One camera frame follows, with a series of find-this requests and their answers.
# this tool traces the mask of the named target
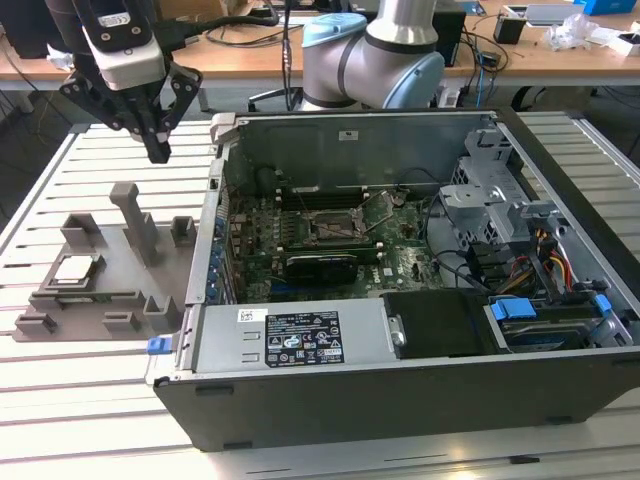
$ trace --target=yellow cable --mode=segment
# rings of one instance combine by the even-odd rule
[[[556,258],[554,256],[549,257],[549,259],[553,262],[555,262],[559,267],[560,267],[560,271],[562,272],[562,281],[566,284],[567,282],[567,271],[564,268],[564,263],[562,263],[562,261],[559,258]]]
[[[509,285],[507,285],[506,287],[504,287],[500,292],[498,292],[499,294],[503,294],[505,292],[508,292],[509,290],[511,290],[512,288],[517,287],[518,285],[520,285],[522,282],[524,282],[527,278],[529,278],[531,276],[531,274],[533,273],[533,270],[529,270],[528,272],[526,272],[523,275],[520,275],[518,278],[516,278],[513,282],[511,282]]]

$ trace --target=desk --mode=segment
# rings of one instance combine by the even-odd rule
[[[575,125],[536,115],[523,119],[561,154],[550,137],[575,137]],[[123,223],[108,199],[113,182],[139,182],[138,202],[158,223],[199,219],[209,122],[182,122],[172,144],[182,157],[151,165],[126,132],[96,125],[70,134],[0,235],[0,478],[640,478],[640,389],[583,424],[202,454],[145,384],[146,342],[15,343],[7,333],[56,258],[68,213]],[[510,464],[523,455],[540,462]]]
[[[500,2],[486,0],[482,4],[488,15],[495,15],[503,4],[523,4],[518,0]],[[536,3],[561,3],[559,0],[536,0]],[[466,26],[473,31],[481,17],[467,17]],[[605,15],[592,17],[603,27],[629,28],[634,19],[640,18],[640,3],[628,15]],[[478,24],[475,33],[491,38],[495,19]],[[624,58],[608,48],[594,45],[591,50],[552,52],[541,42],[545,28],[525,27],[518,45],[505,45],[510,55],[510,64],[496,79],[496,85],[639,85],[640,57]],[[229,29],[228,41],[246,41],[278,31],[277,28],[241,27]],[[292,75],[299,82],[302,76],[302,32],[292,33]],[[480,46],[487,45],[480,41]],[[56,70],[45,60],[21,60],[11,51],[18,67],[41,89],[57,89],[67,74]],[[280,46],[259,49],[239,49],[214,45],[206,40],[176,52],[179,64],[197,68],[204,75],[204,88],[216,87],[263,87],[280,88]],[[447,68],[443,84],[449,87],[464,85],[473,74],[474,63],[469,48],[461,45],[456,65]],[[29,90],[30,88],[0,55],[0,88],[5,90]]]

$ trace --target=white sticker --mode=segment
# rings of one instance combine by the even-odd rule
[[[238,310],[238,323],[241,322],[264,322],[269,314],[266,308],[251,308]]]
[[[126,25],[130,21],[131,17],[128,12],[114,13],[113,15],[105,15],[104,17],[98,18],[98,23],[105,28]]]
[[[342,130],[338,132],[338,140],[341,142],[357,142],[358,131],[357,130]]]

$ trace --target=barcode label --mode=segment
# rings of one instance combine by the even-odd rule
[[[266,308],[251,308],[238,310],[238,323],[242,322],[264,322],[269,314]]]

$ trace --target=blue tab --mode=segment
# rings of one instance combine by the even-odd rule
[[[493,316],[496,317],[497,321],[501,321],[507,318],[507,312],[505,311],[504,308],[502,308],[502,305],[498,302],[491,305],[491,311],[493,312]]]
[[[491,305],[491,311],[498,321],[538,316],[528,298],[501,298]]]
[[[171,353],[171,338],[154,337],[147,342],[149,355],[167,355]]]
[[[609,315],[611,313],[611,310],[613,310],[611,302],[609,301],[607,296],[603,295],[602,293],[596,295],[593,301],[596,303],[596,307],[598,307],[598,310],[600,310],[600,313],[602,313],[603,317]]]

